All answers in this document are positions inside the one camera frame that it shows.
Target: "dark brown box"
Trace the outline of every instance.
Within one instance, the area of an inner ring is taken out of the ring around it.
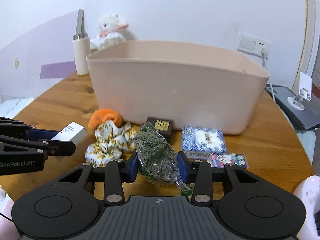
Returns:
[[[168,143],[171,142],[173,120],[148,117],[147,121],[150,122],[162,134],[162,136],[167,140]]]

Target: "colorful card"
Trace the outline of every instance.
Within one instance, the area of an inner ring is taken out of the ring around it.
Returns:
[[[221,130],[184,126],[181,133],[182,150],[189,159],[207,160],[213,153],[227,152]]]
[[[226,163],[234,163],[245,169],[249,168],[248,162],[243,154],[212,154],[207,162],[215,168],[223,168]]]

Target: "pink object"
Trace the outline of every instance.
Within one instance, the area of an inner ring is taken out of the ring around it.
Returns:
[[[0,212],[5,216],[11,218],[11,208],[14,204],[13,200],[0,187]],[[0,216],[0,239],[1,240],[17,240],[20,235],[11,221]]]
[[[99,108],[239,134],[269,78],[240,52],[183,42],[128,41],[87,56]]]

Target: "wall socket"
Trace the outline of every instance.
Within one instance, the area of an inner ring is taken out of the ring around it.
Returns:
[[[266,49],[266,52],[267,52],[266,59],[268,59],[269,54],[270,54],[270,49],[271,49],[271,42],[270,41],[266,41],[264,39],[257,38],[256,39],[256,46],[254,48],[253,54],[258,56],[258,57],[263,57],[262,53],[261,53],[261,50],[263,48]]]
[[[261,50],[265,48],[267,51],[267,59],[270,54],[270,49],[271,49],[271,42],[266,41],[261,38],[257,38],[257,36],[245,33],[245,32],[240,32],[239,33],[239,38],[238,38],[238,46],[237,50],[256,55],[258,57],[263,57]]]

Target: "doorframe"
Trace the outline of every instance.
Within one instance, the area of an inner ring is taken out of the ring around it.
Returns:
[[[297,94],[299,89],[299,76],[303,72],[311,77],[318,54],[320,37],[320,0],[307,0],[307,17],[305,40],[297,69],[292,91]]]

